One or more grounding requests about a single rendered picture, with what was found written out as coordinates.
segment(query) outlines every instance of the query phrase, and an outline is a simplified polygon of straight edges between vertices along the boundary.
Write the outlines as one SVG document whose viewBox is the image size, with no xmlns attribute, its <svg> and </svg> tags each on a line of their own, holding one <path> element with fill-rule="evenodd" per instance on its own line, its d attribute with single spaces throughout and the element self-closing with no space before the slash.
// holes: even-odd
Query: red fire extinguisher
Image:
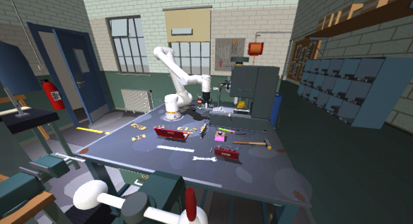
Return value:
<svg viewBox="0 0 413 224">
<path fill-rule="evenodd" d="M 43 90 L 45 90 L 50 103 L 52 103 L 53 109 L 65 109 L 62 97 L 60 96 L 59 91 L 57 91 L 56 86 L 54 86 L 53 83 L 49 82 L 47 79 L 41 81 L 44 81 L 44 83 L 42 83 L 42 87 Z"/>
</svg>

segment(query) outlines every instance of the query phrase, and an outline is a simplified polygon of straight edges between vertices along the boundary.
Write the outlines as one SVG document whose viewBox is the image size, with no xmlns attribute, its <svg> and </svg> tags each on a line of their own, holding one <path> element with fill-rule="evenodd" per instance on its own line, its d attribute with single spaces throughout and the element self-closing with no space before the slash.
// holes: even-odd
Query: red handle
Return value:
<svg viewBox="0 0 413 224">
<path fill-rule="evenodd" d="M 190 222 L 197 217 L 197 199 L 193 188 L 185 191 L 185 208 L 187 209 L 187 217 Z"/>
</svg>

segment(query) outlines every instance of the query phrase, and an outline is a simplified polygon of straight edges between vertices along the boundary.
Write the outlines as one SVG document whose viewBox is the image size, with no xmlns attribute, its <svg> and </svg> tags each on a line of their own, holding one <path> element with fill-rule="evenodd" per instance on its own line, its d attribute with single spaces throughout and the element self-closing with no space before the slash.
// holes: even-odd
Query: wooden hammer handle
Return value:
<svg viewBox="0 0 413 224">
<path fill-rule="evenodd" d="M 257 144 L 257 145 L 266 145 L 266 143 L 260 143 L 260 142 L 238 142 L 238 141 L 233 141 L 233 143 L 239 143 L 239 144 Z"/>
</svg>

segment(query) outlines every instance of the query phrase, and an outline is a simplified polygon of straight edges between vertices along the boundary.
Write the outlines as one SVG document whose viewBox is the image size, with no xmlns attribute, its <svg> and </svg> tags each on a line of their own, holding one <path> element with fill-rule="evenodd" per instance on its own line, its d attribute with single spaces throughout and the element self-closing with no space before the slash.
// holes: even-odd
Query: white brick wall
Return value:
<svg viewBox="0 0 413 224">
<path fill-rule="evenodd" d="M 294 21 L 293 37 L 314 30 L 318 21 L 351 4 L 369 0 L 300 0 Z M 354 57 L 413 57 L 413 19 L 411 16 L 344 33 L 329 39 L 324 56 L 318 59 Z M 413 79 L 396 104 L 387 123 L 413 133 Z"/>
<path fill-rule="evenodd" d="M 92 43 L 95 44 L 83 0 L 13 0 L 13 2 L 43 66 L 44 62 L 27 27 L 27 22 L 87 32 L 91 36 Z M 10 0 L 0 0 L 0 40 L 19 47 L 36 76 L 49 74 L 47 69 L 40 71 L 37 67 L 35 53 L 30 47 Z"/>
<path fill-rule="evenodd" d="M 94 26 L 100 25 L 99 20 L 102 18 L 141 16 L 149 69 L 152 73 L 168 72 L 167 68 L 150 54 L 155 47 L 168 45 L 163 8 L 213 6 L 211 12 L 211 63 L 213 64 L 215 38 L 247 38 L 246 55 L 248 43 L 254 40 L 254 34 L 257 31 L 291 31 L 298 4 L 298 0 L 84 0 L 84 2 L 95 35 L 99 35 L 95 33 L 95 30 L 99 28 Z M 257 64 L 283 68 L 289 36 L 262 35 L 257 41 L 266 42 L 266 44 L 264 44 L 264 55 L 256 58 Z M 97 43 L 97 47 L 103 58 L 101 63 L 104 70 L 117 71 L 115 64 L 110 62 L 111 59 L 115 60 L 112 50 L 104 50 L 107 49 L 107 41 L 110 41 L 109 36 L 99 35 L 99 38 L 103 40 L 102 44 Z M 267 50 L 274 51 L 275 57 L 273 52 L 267 55 Z M 214 65 L 211 65 L 211 74 L 228 74 L 221 71 L 215 72 L 213 69 Z"/>
</svg>

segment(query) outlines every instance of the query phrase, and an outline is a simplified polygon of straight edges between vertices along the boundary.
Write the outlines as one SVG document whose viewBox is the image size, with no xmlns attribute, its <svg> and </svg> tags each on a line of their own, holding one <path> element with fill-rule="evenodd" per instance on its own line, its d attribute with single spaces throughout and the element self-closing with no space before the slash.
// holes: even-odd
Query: blue barrel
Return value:
<svg viewBox="0 0 413 224">
<path fill-rule="evenodd" d="M 5 42 L 0 42 L 0 81 L 14 95 L 42 90 L 20 49 Z"/>
<path fill-rule="evenodd" d="M 276 93 L 275 98 L 274 98 L 274 104 L 272 105 L 271 116 L 269 117 L 269 119 L 271 120 L 271 124 L 274 127 L 277 122 L 279 106 L 281 105 L 281 99 L 282 99 L 282 94 Z"/>
</svg>

